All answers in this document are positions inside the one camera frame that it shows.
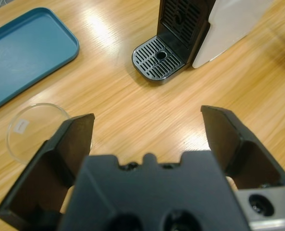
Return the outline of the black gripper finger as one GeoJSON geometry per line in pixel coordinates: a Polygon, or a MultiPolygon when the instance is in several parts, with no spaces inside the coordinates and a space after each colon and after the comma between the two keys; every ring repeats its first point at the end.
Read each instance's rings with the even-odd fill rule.
{"type": "Polygon", "coordinates": [[[61,207],[89,155],[95,116],[65,120],[26,165],[0,203],[0,219],[19,231],[55,231],[61,207]]]}
{"type": "Polygon", "coordinates": [[[224,174],[238,189],[285,186],[285,171],[230,110],[202,106],[207,140],[224,174]]]}

